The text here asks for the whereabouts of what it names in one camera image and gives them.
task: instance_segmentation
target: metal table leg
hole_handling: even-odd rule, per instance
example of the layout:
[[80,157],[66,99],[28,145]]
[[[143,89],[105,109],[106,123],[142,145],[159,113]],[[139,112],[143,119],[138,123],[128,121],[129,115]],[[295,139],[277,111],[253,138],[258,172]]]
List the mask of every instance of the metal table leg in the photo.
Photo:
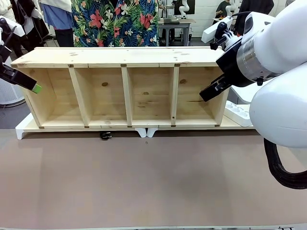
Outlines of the metal table leg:
[[189,28],[184,29],[184,46],[189,46]]
[[166,46],[169,46],[169,28],[166,28],[165,32],[166,32]]

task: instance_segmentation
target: electrical outlet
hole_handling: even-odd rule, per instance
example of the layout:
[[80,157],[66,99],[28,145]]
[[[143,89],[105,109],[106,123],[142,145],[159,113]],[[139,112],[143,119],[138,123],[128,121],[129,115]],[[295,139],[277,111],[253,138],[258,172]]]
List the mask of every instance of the electrical outlet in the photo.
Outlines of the electrical outlet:
[[230,101],[226,102],[224,115],[242,127],[248,127],[252,125],[249,117],[249,111]]

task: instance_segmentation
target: table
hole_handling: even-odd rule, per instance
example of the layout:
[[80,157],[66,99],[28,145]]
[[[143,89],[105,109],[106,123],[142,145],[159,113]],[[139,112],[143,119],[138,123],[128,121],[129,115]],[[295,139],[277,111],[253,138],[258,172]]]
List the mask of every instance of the table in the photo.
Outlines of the table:
[[[1,229],[272,230],[306,222],[306,191],[271,176],[262,137],[193,134],[101,141],[97,133],[49,133],[18,141],[0,130]],[[291,149],[280,156],[288,170],[304,170]]]
[[[164,24],[164,19],[161,19],[159,23],[159,30],[165,29],[166,34],[169,35],[170,29],[183,29],[184,46],[189,46],[189,28],[192,23],[195,23],[194,19],[179,19],[179,24]],[[169,44],[169,36],[166,36],[166,46]]]

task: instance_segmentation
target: wooden shelving unit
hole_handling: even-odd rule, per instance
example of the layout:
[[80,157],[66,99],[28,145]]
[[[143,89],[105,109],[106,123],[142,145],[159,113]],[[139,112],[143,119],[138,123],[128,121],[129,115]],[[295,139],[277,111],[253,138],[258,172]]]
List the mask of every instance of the wooden shelving unit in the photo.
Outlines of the wooden shelving unit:
[[200,90],[221,71],[208,47],[38,48],[12,63],[37,80],[24,90],[43,128],[204,128],[222,123],[228,91]]

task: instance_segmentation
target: caster wheel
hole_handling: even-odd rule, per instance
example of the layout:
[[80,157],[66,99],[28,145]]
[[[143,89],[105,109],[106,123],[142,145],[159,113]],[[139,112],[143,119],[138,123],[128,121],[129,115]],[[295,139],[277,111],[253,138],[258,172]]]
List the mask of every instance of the caster wheel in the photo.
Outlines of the caster wheel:
[[100,136],[100,138],[101,138],[102,140],[109,140],[110,138],[112,138],[112,135],[111,135],[110,132],[107,132],[107,133],[105,133],[105,132],[100,132],[100,133],[99,133],[99,136]]

